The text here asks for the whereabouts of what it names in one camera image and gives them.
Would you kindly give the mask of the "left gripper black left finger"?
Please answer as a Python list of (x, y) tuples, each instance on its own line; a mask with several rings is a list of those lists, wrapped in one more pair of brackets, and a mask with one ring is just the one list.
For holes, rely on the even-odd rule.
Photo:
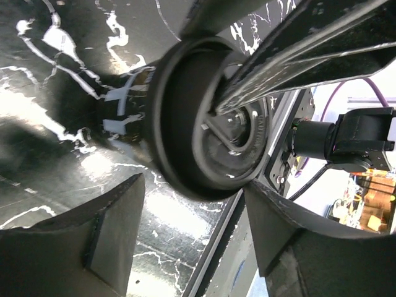
[(136, 174), (30, 228), (1, 231), (1, 295), (126, 296), (144, 197)]

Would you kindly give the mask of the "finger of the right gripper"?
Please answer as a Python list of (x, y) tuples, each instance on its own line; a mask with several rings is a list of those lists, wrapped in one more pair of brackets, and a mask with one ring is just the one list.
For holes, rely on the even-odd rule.
[(223, 114), (276, 93), (368, 77), (394, 59), (394, 1), (301, 1), (213, 108)]

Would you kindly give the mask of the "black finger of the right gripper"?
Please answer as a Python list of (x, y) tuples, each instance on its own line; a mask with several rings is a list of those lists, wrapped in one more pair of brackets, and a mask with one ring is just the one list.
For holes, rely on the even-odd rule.
[(265, 6), (266, 0), (193, 1), (179, 31), (180, 39), (211, 37)]

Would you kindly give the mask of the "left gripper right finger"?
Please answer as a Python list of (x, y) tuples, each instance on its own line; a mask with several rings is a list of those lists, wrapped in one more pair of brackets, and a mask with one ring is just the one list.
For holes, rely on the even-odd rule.
[(257, 180), (244, 196), (269, 296), (395, 296), (395, 235), (341, 225)]

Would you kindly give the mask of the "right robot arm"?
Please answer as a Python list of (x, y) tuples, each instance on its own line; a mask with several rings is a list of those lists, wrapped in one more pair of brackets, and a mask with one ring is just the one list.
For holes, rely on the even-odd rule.
[[(365, 78), (394, 59), (394, 1), (301, 1), (207, 108), (221, 115), (276, 93)], [(339, 169), (363, 171), (388, 164), (386, 153), (395, 146), (387, 139), (393, 118), (389, 108), (351, 111), (335, 124), (300, 123), (288, 140), (297, 155), (318, 153)], [(230, 170), (218, 171), (204, 151), (203, 123), (210, 119), (198, 112), (180, 142), (183, 160), (168, 181), (196, 199), (218, 200), (253, 180), (265, 158), (251, 160), (242, 177)]]

